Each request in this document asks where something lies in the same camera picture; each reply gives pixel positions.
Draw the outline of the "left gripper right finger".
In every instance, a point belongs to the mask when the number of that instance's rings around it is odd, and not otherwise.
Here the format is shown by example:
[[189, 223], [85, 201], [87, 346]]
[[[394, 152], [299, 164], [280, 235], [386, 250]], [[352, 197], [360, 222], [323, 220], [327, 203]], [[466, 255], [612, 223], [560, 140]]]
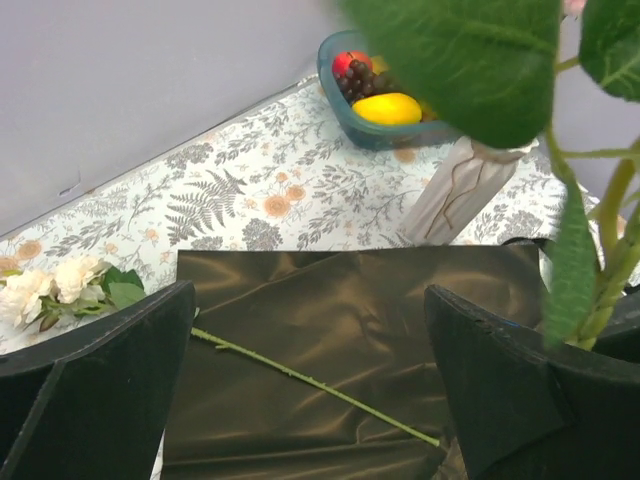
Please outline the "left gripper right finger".
[[438, 286], [426, 322], [472, 479], [639, 475], [639, 297], [622, 297], [594, 348], [541, 335]]

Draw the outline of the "white rose stems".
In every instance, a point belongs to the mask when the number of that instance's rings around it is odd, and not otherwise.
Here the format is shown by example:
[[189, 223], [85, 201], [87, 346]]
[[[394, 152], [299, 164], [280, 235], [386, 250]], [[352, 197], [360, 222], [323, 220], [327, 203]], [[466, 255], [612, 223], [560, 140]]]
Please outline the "white rose stems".
[[560, 1], [343, 1], [345, 16], [400, 83], [463, 134], [500, 150], [543, 136], [566, 199], [543, 309], [548, 346], [591, 349], [639, 262], [639, 223], [617, 217], [639, 172], [637, 146], [600, 149], [618, 164], [594, 216], [584, 210], [552, 126], [557, 76], [580, 67], [604, 93], [639, 99], [639, 5], [590, 1], [576, 56], [560, 60]]

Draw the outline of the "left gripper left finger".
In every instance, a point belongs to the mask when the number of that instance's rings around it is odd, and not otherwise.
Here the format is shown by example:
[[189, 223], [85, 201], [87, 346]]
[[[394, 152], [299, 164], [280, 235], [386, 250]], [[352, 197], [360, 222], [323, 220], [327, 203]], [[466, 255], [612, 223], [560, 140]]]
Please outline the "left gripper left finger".
[[2, 478], [151, 478], [194, 318], [177, 281], [2, 356]]

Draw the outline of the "black wrapping paper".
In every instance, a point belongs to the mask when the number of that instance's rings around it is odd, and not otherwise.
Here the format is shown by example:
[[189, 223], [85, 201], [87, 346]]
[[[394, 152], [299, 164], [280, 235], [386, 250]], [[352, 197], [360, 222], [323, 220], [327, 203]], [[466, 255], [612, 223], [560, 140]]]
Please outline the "black wrapping paper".
[[183, 251], [195, 326], [164, 441], [165, 479], [462, 479], [424, 291], [533, 325], [531, 245], [359, 252]]

